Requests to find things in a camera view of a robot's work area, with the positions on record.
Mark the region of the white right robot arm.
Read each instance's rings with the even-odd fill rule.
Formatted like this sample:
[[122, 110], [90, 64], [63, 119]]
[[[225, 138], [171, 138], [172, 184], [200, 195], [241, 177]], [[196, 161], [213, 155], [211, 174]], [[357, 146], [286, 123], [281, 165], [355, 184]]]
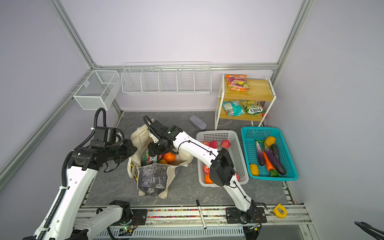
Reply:
[[186, 151], [210, 168], [210, 179], [217, 186], [223, 187], [233, 199], [236, 209], [234, 216], [229, 215], [230, 220], [243, 225], [261, 225], [266, 222], [262, 204], [256, 203], [240, 185], [229, 151], [208, 147], [177, 126], [166, 127], [159, 121], [152, 121], [148, 116], [144, 116], [143, 120], [150, 136], [154, 138], [148, 144], [151, 157], [166, 153], [177, 155], [180, 150]]

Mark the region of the small orange pumpkin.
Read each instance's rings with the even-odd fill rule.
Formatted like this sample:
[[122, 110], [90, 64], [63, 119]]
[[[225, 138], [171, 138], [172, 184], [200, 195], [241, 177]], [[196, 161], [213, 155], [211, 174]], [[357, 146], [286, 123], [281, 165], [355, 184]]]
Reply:
[[173, 154], [173, 153], [171, 153], [171, 152], [169, 152], [169, 153], [164, 154], [163, 159], [164, 159], [167, 163], [170, 164], [170, 163], [173, 163], [173, 162], [175, 161], [175, 159], [176, 159], [176, 155]]

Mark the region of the cream canvas grocery bag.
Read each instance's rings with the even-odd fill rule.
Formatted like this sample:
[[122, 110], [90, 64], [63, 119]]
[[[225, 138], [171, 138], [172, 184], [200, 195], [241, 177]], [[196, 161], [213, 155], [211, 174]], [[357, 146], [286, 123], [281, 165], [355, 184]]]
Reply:
[[128, 158], [127, 171], [131, 179], [136, 179], [138, 195], [167, 198], [169, 187], [176, 178], [176, 169], [187, 167], [192, 162], [193, 156], [180, 150], [176, 159], [170, 164], [152, 160], [146, 164], [144, 155], [148, 152], [148, 145], [154, 142], [154, 137], [146, 125], [137, 128], [131, 134], [131, 141], [137, 151]]

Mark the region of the teal red snack bag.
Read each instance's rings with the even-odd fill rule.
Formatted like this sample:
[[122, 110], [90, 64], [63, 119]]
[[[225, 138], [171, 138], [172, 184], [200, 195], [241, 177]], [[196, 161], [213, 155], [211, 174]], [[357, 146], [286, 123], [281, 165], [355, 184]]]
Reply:
[[149, 151], [145, 151], [143, 154], [142, 154], [142, 160], [141, 160], [141, 165], [142, 167], [143, 166], [147, 166], [147, 165], [151, 165], [153, 163], [157, 163], [159, 160], [158, 156], [155, 155], [154, 157], [151, 157], [149, 155]]

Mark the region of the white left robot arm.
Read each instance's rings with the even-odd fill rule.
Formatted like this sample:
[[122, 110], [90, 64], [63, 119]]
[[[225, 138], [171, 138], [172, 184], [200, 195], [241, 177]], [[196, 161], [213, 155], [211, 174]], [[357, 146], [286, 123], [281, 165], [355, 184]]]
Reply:
[[117, 167], [133, 156], [137, 148], [122, 130], [107, 127], [106, 110], [97, 109], [91, 134], [71, 150], [61, 170], [62, 184], [41, 225], [29, 240], [92, 240], [114, 223], [129, 224], [133, 213], [129, 202], [115, 200], [103, 211], [75, 225], [76, 214], [87, 191], [103, 166]]

